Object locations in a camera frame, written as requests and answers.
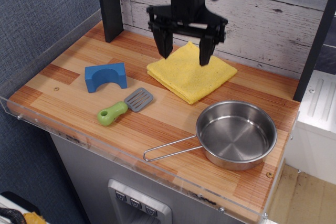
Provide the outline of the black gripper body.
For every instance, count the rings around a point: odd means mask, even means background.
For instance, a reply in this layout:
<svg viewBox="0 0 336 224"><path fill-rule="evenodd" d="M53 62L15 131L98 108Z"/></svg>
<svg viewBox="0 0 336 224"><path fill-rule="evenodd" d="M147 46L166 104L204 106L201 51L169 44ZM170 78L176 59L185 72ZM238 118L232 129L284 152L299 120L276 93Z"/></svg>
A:
<svg viewBox="0 0 336 224"><path fill-rule="evenodd" d="M227 19L210 12L205 0L171 0L170 5L149 6L149 28L161 24L172 34L201 38L205 34L219 33L220 41L225 40Z"/></svg>

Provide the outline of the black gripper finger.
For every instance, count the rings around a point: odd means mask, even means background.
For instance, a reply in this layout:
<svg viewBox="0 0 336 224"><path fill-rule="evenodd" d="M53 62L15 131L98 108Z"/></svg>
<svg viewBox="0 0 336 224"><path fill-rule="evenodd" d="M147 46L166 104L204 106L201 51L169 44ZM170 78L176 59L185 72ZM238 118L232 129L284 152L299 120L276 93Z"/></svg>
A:
<svg viewBox="0 0 336 224"><path fill-rule="evenodd" d="M215 46L220 41L219 33L205 34L201 37L200 40L200 53L199 53L199 64L205 66L209 64L209 60L214 52Z"/></svg>
<svg viewBox="0 0 336 224"><path fill-rule="evenodd" d="M173 34L169 28L161 24L152 24L152 33L159 54L165 59L173 50Z"/></svg>

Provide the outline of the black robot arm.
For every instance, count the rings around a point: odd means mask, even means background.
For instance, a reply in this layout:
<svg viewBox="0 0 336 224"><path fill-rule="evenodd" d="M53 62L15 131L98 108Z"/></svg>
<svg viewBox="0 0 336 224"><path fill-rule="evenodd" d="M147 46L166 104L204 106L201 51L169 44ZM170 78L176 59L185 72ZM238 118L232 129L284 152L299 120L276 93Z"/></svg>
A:
<svg viewBox="0 0 336 224"><path fill-rule="evenodd" d="M170 5L149 6L151 29L159 54L167 58L173 49L173 34L200 39L199 64L209 63L215 46L225 41L228 20L207 9L205 0L171 0Z"/></svg>

